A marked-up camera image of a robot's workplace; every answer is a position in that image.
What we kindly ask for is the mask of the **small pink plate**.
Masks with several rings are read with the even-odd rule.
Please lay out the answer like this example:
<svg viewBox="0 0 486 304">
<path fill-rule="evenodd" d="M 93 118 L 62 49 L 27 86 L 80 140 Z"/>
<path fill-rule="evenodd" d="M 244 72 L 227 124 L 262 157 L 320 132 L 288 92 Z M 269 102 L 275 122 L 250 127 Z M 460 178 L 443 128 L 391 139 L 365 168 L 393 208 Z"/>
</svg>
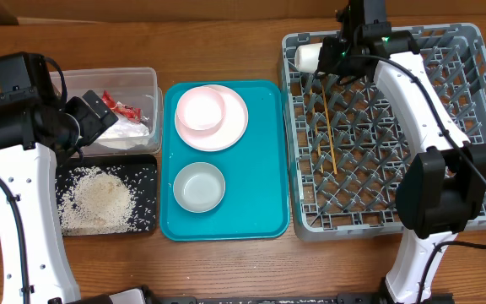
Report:
<svg viewBox="0 0 486 304">
<path fill-rule="evenodd" d="M 175 114 L 183 126 L 192 131 L 212 131 L 224 119 L 224 98 L 211 87 L 195 87 L 178 100 Z"/>
</svg>

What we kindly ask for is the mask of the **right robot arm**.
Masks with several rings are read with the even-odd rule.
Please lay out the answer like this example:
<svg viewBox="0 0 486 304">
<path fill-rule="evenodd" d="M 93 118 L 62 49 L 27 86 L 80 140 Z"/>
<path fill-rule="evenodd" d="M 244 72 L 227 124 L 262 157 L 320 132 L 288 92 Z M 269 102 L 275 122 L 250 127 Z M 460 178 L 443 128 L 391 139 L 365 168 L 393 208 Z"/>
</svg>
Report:
<svg viewBox="0 0 486 304">
<path fill-rule="evenodd" d="M 421 303 L 445 250 L 478 216 L 486 192 L 486 144 L 473 144 L 452 121 L 425 71 L 408 31 L 323 39 L 313 73 L 364 74 L 386 97 L 412 157 L 397 187 L 395 208 L 404 226 L 384 284 L 391 303 Z"/>
</svg>

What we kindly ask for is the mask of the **grey bowl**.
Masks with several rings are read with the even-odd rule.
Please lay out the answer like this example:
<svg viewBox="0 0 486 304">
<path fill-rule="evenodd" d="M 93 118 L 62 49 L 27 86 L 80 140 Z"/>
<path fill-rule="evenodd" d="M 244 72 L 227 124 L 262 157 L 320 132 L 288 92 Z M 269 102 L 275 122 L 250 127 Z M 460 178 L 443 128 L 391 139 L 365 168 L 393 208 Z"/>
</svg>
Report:
<svg viewBox="0 0 486 304">
<path fill-rule="evenodd" d="M 224 198 L 226 183 L 223 173 L 207 162 L 195 162 L 182 168 L 173 183 L 176 202 L 191 213 L 206 213 Z"/>
</svg>

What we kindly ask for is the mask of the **white cup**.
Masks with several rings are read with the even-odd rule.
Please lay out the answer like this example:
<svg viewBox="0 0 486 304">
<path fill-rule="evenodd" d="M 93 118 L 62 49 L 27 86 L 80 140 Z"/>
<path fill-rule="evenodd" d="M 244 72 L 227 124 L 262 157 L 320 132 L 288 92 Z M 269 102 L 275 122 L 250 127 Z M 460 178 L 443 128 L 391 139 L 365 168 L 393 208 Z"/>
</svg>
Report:
<svg viewBox="0 0 486 304">
<path fill-rule="evenodd" d="M 318 69 L 321 43 L 299 46 L 295 51 L 294 65 L 299 72 L 314 73 Z"/>
</svg>

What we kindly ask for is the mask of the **red snack wrapper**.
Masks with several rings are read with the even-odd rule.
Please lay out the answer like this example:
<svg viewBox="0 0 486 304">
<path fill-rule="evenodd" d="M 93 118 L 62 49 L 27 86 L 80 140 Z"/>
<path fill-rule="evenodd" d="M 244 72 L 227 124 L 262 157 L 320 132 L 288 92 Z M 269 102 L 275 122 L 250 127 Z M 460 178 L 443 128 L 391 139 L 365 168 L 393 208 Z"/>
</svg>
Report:
<svg viewBox="0 0 486 304">
<path fill-rule="evenodd" d="M 142 111 L 140 108 L 115 101 L 106 90 L 103 92 L 101 99 L 113 112 L 123 115 L 130 122 L 140 123 L 142 121 Z"/>
</svg>

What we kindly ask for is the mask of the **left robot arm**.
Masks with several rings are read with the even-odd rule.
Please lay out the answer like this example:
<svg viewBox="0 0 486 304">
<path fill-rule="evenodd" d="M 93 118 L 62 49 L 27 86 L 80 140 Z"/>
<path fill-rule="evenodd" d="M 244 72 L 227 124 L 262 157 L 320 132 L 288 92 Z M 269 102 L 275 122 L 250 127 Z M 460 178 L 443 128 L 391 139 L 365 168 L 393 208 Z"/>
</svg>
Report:
<svg viewBox="0 0 486 304">
<path fill-rule="evenodd" d="M 56 168 L 116 120 L 91 90 L 62 104 L 0 105 L 3 302 L 83 302 L 62 241 Z"/>
</svg>

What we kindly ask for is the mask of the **white napkin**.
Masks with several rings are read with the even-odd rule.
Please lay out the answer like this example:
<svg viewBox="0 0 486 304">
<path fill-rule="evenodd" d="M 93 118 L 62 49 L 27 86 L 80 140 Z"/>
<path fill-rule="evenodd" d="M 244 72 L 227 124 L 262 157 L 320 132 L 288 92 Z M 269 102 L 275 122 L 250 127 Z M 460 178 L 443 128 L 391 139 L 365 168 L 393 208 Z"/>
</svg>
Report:
<svg viewBox="0 0 486 304">
<path fill-rule="evenodd" d="M 120 114 L 116 116 L 118 120 L 95 140 L 96 144 L 112 149 L 132 149 L 148 143 L 150 132 L 146 125 L 131 122 Z"/>
</svg>

